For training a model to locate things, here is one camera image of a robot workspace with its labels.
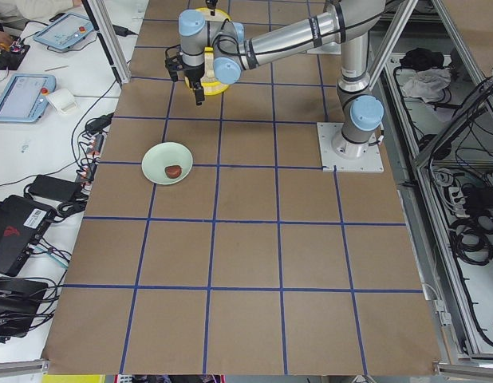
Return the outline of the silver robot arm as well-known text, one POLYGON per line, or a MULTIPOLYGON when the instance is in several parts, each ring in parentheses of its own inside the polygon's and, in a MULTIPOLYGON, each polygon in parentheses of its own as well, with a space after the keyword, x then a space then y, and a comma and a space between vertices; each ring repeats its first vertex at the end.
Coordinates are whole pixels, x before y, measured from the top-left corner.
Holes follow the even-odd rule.
POLYGON ((341 76, 337 95, 345 114, 343 140, 365 144, 372 129, 353 115, 353 101, 370 93, 368 71, 369 31, 385 11, 383 1, 328 1, 322 13, 253 38, 244 27, 226 18, 208 20, 198 10, 179 15, 179 44, 174 56, 165 57, 165 67, 173 81, 178 74, 188 79, 195 102, 204 100, 201 79, 205 74, 205 49, 212 48, 215 78, 226 85, 239 80, 242 72, 261 65, 317 49, 329 43, 341 47, 341 76))

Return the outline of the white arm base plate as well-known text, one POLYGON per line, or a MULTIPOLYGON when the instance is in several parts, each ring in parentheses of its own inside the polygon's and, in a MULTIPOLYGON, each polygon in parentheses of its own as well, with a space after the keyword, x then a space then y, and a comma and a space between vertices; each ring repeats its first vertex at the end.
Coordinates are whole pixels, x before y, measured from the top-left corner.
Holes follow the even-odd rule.
POLYGON ((369 140, 363 144, 352 144, 343 137, 342 126, 342 123, 317 123, 322 170, 382 173, 384 166, 376 133, 371 132, 369 140))

